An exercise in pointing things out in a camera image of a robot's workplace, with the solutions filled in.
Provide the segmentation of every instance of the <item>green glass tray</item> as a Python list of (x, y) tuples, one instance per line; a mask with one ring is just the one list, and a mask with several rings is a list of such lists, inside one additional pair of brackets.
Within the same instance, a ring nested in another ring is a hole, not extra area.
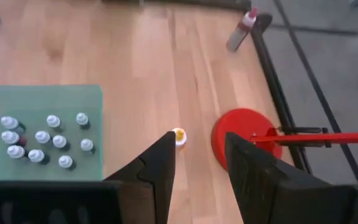
[[(49, 156), (48, 164), (36, 164), (28, 160), (11, 159), (7, 147), (1, 140), (5, 129), (0, 124), (0, 180), (102, 180), (103, 179), (103, 123), (102, 93), (98, 85), (54, 85), (54, 86), (0, 86), (0, 118), (12, 116), (26, 126), (24, 137), (26, 149), (41, 149)], [(80, 129), (75, 116), (84, 112), (91, 124), (87, 130)], [(57, 133), (46, 124), (46, 117), (57, 115), (63, 132)], [(63, 151), (39, 144), (34, 135), (37, 131), (48, 131), (53, 137), (61, 134), (70, 143)], [(82, 139), (93, 141), (93, 154), (80, 149)], [(76, 166), (73, 170), (58, 165), (58, 158), (69, 155)]]

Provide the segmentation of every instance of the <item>red bottle cap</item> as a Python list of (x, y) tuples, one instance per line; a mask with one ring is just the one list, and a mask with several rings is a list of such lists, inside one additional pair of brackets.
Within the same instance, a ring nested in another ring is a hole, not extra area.
[(248, 17), (250, 17), (251, 19), (255, 18), (257, 13), (257, 8), (252, 8), (250, 13), (248, 14)]

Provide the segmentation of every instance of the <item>small yellow object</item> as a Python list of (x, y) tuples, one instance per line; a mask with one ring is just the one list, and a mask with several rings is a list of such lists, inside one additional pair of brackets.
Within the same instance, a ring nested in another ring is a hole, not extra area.
[(177, 131), (175, 132), (175, 136), (176, 136), (176, 140), (177, 141), (182, 141), (183, 138), (185, 137), (185, 130), (183, 129), (177, 129)]

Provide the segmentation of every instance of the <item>white bottle cap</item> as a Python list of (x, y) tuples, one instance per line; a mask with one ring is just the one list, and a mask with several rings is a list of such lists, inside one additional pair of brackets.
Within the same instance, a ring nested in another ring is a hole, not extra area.
[(93, 142), (89, 139), (83, 139), (81, 141), (81, 149), (83, 151), (90, 151), (93, 149)]
[(52, 128), (57, 128), (60, 125), (60, 119), (55, 115), (49, 115), (47, 117), (47, 124)]
[(60, 156), (59, 166), (61, 168), (70, 168), (73, 165), (73, 159), (70, 156)]
[(45, 144), (50, 140), (50, 135), (46, 131), (38, 131), (35, 134), (35, 139), (41, 144)]
[(61, 135), (56, 135), (55, 137), (53, 137), (52, 141), (53, 141), (53, 145), (57, 148), (63, 148), (67, 144), (66, 138)]
[(24, 156), (25, 150), (21, 146), (9, 146), (7, 148), (7, 154), (12, 159), (20, 159), (21, 157)]
[(84, 113), (78, 113), (75, 119), (79, 125), (88, 124), (88, 116)]
[[(186, 135), (185, 130), (183, 130), (182, 128), (174, 128), (174, 129), (172, 129), (172, 131), (175, 132), (175, 134), (176, 134), (176, 140), (175, 140), (176, 147), (180, 147), (180, 146), (184, 145), (187, 141), (187, 135)], [(180, 137), (180, 139), (178, 139), (178, 133), (180, 131), (183, 131), (183, 135)]]
[(33, 149), (29, 152), (29, 159), (31, 162), (41, 162), (44, 158), (45, 154), (40, 149)]
[(12, 131), (4, 131), (1, 133), (1, 138), (6, 144), (15, 144), (20, 139), (19, 135)]
[(242, 23), (248, 27), (253, 27), (256, 22), (256, 16), (251, 18), (249, 17), (249, 12), (245, 14), (245, 16), (242, 18)]
[(6, 129), (15, 129), (19, 126), (19, 122), (15, 118), (12, 118), (10, 116), (3, 116), (1, 118), (1, 124)]

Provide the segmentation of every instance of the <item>red disc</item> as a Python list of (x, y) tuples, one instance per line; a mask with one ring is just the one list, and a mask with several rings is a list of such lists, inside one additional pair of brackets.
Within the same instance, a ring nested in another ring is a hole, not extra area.
[[(249, 109), (230, 110), (224, 114), (212, 130), (211, 142), (212, 150), (218, 162), (227, 170), (226, 156), (224, 155), (224, 140), (227, 132), (234, 132), (245, 140), (250, 140), (255, 133), (257, 136), (265, 136), (269, 128), (274, 128), (273, 124), (260, 113)], [(273, 149), (265, 149), (280, 159), (282, 148), (275, 144)]]

